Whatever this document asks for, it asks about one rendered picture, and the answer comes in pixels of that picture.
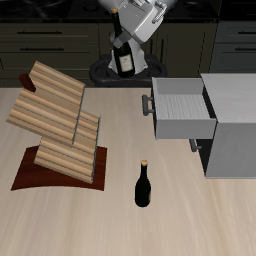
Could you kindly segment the flat black base plate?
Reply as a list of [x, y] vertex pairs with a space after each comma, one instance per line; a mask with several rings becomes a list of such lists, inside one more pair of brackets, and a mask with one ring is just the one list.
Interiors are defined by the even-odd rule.
[[158, 61], [153, 54], [146, 54], [145, 61], [148, 65], [139, 74], [129, 78], [121, 78], [116, 72], [108, 68], [112, 56], [103, 54], [100, 59], [90, 67], [89, 76], [100, 88], [149, 88], [152, 85], [153, 77], [165, 78], [167, 76], [166, 67]]

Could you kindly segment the grey kitchen cupboard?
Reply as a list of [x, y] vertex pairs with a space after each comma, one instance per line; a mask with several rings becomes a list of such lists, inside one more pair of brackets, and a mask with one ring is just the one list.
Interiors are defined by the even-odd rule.
[[256, 73], [256, 21], [217, 26], [210, 73]]

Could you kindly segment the wooden slatted wine rack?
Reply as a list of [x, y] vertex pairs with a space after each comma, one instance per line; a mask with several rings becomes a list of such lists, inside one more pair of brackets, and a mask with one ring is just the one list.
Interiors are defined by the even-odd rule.
[[98, 145], [100, 118], [82, 109], [86, 85], [40, 62], [19, 81], [23, 89], [7, 122], [41, 140], [26, 149], [12, 188], [67, 186], [102, 191], [107, 149]]

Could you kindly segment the labelled dark wine bottle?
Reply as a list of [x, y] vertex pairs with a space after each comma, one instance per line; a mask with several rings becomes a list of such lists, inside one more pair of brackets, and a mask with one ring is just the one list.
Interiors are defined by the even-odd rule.
[[[111, 14], [115, 29], [115, 38], [118, 38], [122, 34], [118, 9], [112, 8]], [[114, 47], [114, 57], [118, 75], [121, 78], [131, 77], [135, 74], [132, 50], [128, 42], [123, 43], [120, 47]]]

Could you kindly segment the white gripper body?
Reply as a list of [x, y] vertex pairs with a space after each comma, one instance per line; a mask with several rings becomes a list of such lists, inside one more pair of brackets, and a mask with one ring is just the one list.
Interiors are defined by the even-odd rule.
[[166, 10], [160, 0], [124, 0], [119, 6], [121, 26], [135, 41], [144, 43], [161, 25]]

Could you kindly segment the grey cabinet drawer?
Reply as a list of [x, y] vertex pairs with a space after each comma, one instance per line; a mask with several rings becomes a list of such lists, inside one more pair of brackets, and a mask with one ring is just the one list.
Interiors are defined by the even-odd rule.
[[201, 78], [153, 78], [142, 109], [153, 114], [156, 139], [213, 138], [217, 117]]

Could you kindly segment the grey cabinet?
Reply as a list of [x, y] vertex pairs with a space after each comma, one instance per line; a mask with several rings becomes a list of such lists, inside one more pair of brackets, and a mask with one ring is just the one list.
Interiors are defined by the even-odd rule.
[[202, 74], [217, 117], [205, 176], [256, 178], [256, 74]]

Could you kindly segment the black kitchen countertop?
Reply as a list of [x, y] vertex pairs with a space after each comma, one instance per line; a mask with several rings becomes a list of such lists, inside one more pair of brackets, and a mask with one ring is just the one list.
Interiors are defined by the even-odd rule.
[[[177, 0], [164, 22], [256, 21], [256, 0]], [[97, 0], [0, 0], [0, 23], [111, 23]]]

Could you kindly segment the dark kitchen cupboards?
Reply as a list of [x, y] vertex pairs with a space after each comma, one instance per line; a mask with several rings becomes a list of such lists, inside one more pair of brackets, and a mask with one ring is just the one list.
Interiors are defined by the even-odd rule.
[[[141, 45], [167, 68], [169, 77], [209, 71], [217, 24], [171, 20]], [[0, 23], [0, 87], [19, 87], [18, 77], [39, 61], [92, 87], [89, 69], [112, 50], [111, 23]]]

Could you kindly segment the plain dark wine bottle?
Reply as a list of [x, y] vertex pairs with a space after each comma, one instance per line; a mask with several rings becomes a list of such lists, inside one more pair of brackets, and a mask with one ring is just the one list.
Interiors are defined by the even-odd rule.
[[139, 207], [147, 207], [151, 199], [151, 184], [147, 176], [147, 161], [141, 161], [140, 177], [135, 185], [135, 203]]

